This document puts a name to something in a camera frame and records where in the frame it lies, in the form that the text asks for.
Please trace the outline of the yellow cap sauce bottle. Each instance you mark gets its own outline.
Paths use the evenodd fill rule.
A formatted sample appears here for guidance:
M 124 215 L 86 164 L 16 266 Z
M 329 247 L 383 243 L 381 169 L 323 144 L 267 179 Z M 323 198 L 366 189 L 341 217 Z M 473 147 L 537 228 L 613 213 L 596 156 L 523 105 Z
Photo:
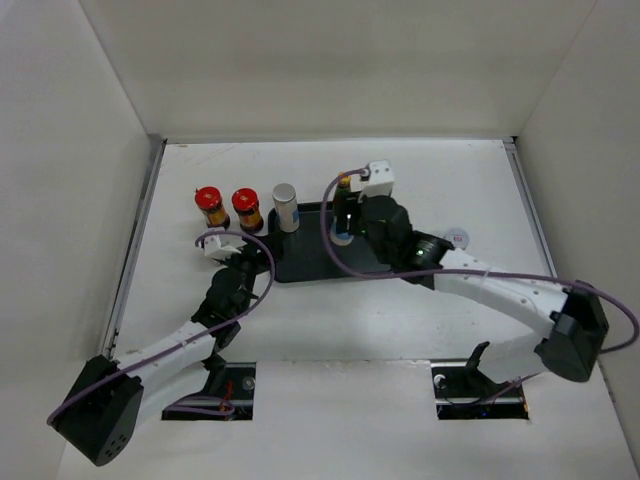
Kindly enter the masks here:
M 357 196 L 351 191 L 350 176 L 345 175 L 338 181 L 332 206 L 336 232 L 351 234 L 357 222 Z

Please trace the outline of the silver lid white jar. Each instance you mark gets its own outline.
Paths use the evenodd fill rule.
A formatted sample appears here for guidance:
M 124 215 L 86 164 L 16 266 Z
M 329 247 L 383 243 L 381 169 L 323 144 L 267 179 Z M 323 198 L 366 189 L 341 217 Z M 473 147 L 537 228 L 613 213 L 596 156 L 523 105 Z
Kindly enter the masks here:
M 293 233 L 299 228 L 296 191 L 291 184 L 280 183 L 273 188 L 272 199 L 280 230 Z

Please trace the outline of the white jar red label lid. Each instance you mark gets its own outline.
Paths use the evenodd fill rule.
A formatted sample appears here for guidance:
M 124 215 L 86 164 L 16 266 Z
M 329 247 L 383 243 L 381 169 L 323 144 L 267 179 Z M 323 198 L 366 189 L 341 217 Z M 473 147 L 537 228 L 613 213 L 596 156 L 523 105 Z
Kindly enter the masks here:
M 226 229 L 223 227 L 212 227 L 207 229 L 204 233 L 204 237 L 210 237 L 215 235 L 224 235 L 226 233 Z

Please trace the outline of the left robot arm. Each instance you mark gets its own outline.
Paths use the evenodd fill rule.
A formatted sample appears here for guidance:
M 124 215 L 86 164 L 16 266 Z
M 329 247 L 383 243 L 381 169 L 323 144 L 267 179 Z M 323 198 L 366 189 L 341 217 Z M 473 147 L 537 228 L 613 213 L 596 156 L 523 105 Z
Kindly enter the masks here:
M 94 465 L 113 461 L 148 416 L 181 410 L 181 400 L 193 393 L 210 399 L 223 390 L 220 353 L 240 332 L 241 318 L 260 303 L 256 278 L 273 274 L 275 260 L 252 238 L 222 264 L 190 320 L 142 350 L 87 361 L 49 416 L 48 425 Z

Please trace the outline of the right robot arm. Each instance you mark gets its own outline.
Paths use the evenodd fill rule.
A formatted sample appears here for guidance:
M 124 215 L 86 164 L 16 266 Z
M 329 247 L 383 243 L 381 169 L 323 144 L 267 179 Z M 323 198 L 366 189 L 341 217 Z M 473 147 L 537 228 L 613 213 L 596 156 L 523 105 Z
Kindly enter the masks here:
M 389 196 L 364 198 L 357 217 L 358 233 L 392 274 L 527 327 L 522 336 L 474 348 L 463 373 L 471 393 L 487 395 L 499 384 L 543 372 L 576 383 L 590 379 L 609 326 L 589 285 L 494 270 L 449 241 L 414 230 L 407 210 Z

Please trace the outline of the right white jar red label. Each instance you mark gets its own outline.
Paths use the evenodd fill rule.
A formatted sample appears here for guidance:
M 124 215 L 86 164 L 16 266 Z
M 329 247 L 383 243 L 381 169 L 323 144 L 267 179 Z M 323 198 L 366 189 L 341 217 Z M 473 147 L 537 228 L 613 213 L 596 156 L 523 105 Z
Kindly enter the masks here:
M 444 234 L 444 238 L 451 242 L 455 248 L 462 250 L 466 250 L 470 244 L 469 233 L 459 227 L 448 229 Z

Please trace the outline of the black plastic tray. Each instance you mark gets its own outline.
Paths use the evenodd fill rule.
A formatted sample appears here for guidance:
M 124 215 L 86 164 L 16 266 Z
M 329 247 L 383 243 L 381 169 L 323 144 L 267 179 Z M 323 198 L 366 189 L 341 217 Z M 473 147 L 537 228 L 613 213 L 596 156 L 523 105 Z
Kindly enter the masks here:
M 298 204 L 299 228 L 281 235 L 281 256 L 276 261 L 276 281 L 298 283 L 346 278 L 348 274 L 334 264 L 327 254 L 320 235 L 319 202 Z M 354 238 L 349 245 L 330 242 L 336 256 L 352 270 L 371 274 L 389 272 L 380 263 L 366 241 Z

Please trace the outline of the red lid jar far left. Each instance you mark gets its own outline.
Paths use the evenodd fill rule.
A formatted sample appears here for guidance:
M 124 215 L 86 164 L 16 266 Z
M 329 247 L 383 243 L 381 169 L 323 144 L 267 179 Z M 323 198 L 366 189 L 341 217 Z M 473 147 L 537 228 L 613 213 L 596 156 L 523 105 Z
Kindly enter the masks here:
M 227 229 L 229 227 L 230 217 L 223 205 L 222 195 L 218 188 L 205 186 L 197 189 L 194 201 L 204 215 L 206 225 L 209 228 Z

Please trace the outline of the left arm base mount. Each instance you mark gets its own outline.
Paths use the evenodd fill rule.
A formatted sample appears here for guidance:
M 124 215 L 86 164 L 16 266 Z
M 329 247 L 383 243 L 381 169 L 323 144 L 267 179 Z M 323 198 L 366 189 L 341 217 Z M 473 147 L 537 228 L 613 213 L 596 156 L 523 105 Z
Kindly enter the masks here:
M 204 387 L 175 407 L 162 411 L 163 421 L 251 421 L 254 413 L 257 364 L 208 360 Z

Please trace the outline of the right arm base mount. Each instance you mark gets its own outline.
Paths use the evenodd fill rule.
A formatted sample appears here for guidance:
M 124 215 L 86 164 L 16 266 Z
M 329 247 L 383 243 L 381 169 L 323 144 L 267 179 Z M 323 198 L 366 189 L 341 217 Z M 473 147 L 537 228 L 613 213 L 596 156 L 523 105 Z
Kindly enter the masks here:
M 489 343 L 479 344 L 466 360 L 431 363 L 435 410 L 439 420 L 528 420 L 523 379 L 495 383 L 478 369 Z

